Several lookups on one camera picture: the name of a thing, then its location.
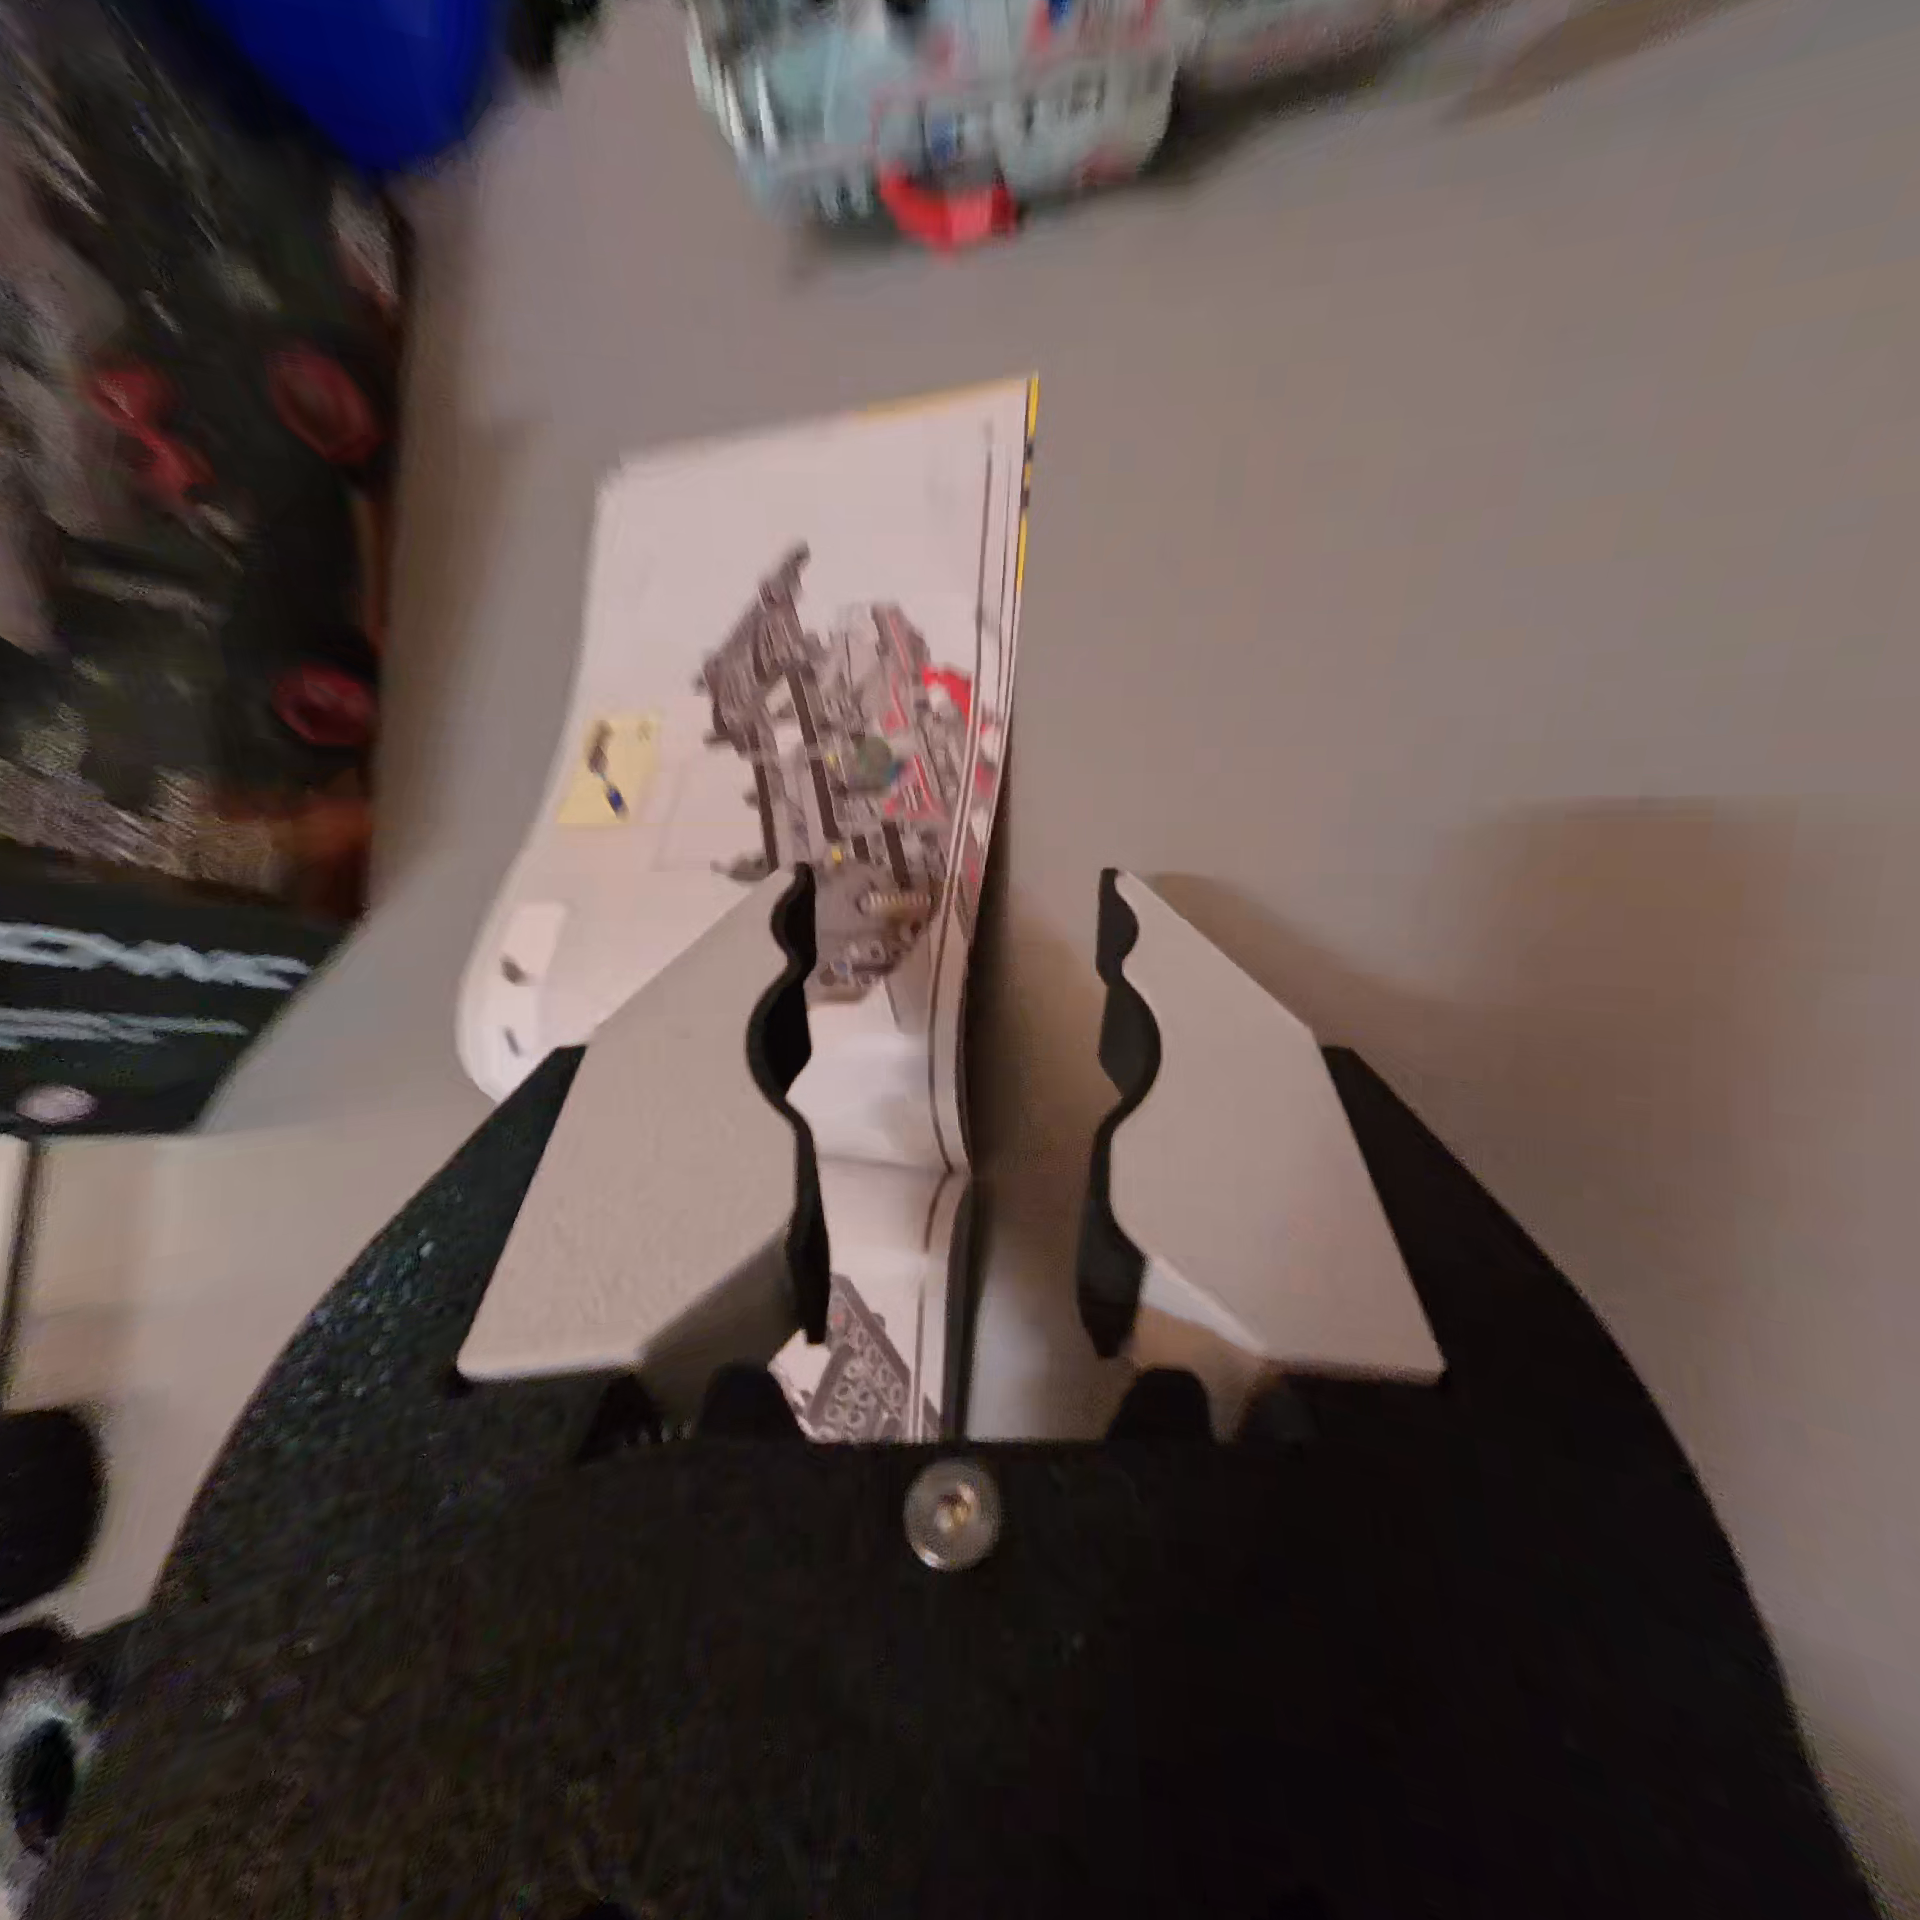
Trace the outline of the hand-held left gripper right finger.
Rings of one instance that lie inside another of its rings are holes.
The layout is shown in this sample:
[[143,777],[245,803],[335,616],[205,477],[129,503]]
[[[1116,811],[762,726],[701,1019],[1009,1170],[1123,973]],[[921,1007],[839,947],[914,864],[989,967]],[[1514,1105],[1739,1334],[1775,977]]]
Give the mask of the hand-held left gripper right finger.
[[1096,1128],[1075,1302],[1096,1354],[1204,1387],[1448,1371],[1329,1059],[1145,880],[1097,883]]

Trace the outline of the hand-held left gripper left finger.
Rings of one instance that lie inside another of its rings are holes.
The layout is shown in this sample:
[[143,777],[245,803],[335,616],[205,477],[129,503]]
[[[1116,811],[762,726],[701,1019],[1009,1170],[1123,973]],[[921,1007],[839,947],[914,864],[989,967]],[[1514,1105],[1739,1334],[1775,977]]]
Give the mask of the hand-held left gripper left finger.
[[711,1374],[828,1334],[809,1066],[817,878],[783,872],[585,1045],[455,1361],[476,1385]]

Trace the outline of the building instruction booklet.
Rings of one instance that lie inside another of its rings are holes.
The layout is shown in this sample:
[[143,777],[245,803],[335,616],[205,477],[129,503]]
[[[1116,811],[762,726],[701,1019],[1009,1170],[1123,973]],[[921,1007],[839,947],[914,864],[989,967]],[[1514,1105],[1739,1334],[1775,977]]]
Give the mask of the building instruction booklet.
[[813,872],[792,1097],[833,1294],[826,1339],[768,1362],[818,1442],[965,1422],[970,961],[1036,408],[1003,379],[621,466],[541,807],[465,975],[460,1054],[506,1099],[764,880]]

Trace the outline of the brick-built toy vehicle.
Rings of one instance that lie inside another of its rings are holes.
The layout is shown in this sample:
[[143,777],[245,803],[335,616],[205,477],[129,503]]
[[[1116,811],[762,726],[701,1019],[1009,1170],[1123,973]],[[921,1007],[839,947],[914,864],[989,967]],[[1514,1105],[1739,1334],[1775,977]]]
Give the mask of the brick-built toy vehicle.
[[957,253],[1127,183],[1185,95],[1405,51],[1432,3],[699,3],[689,73],[757,203]]

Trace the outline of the dark printed toy box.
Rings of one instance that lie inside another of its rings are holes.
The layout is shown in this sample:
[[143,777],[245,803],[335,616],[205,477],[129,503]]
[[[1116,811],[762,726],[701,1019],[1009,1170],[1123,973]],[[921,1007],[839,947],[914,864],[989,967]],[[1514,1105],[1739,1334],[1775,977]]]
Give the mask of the dark printed toy box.
[[410,254],[191,5],[3,5],[7,1136],[191,1130],[367,912]]

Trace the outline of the blue plastic bin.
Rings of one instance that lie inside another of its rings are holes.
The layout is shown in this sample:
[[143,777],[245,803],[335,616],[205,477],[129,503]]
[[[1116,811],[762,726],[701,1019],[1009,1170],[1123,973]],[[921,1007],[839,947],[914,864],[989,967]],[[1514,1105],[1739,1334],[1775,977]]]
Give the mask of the blue plastic bin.
[[195,15],[348,158],[413,175],[460,150],[508,64],[506,3],[196,3]]

